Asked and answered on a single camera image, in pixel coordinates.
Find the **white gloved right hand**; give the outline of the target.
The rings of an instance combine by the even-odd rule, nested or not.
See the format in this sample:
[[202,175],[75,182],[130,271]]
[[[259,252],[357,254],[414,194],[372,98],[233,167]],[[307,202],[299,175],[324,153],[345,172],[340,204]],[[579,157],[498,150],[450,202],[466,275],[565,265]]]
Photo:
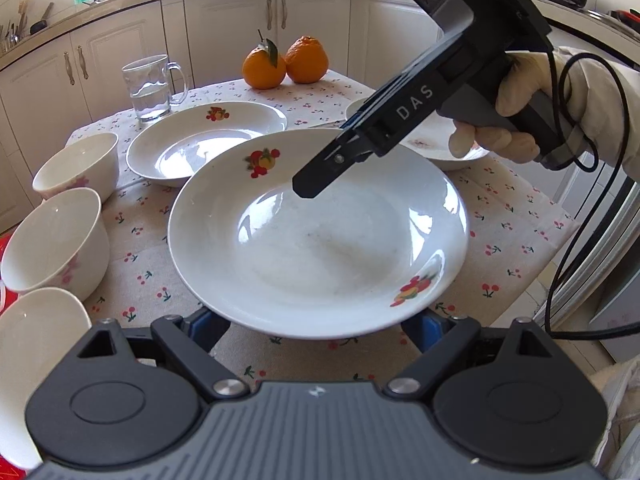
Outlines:
[[552,96],[562,82],[559,111],[572,126],[563,130],[567,148],[544,156],[528,132],[456,122],[449,138],[451,155],[461,158],[478,144],[516,164],[539,162],[554,169],[582,153],[596,152],[608,166],[620,162],[626,176],[638,181],[639,73],[615,62],[603,65],[577,49],[559,48],[553,56],[555,68],[542,53],[512,53],[513,65],[500,84],[496,111],[510,117],[536,92]]

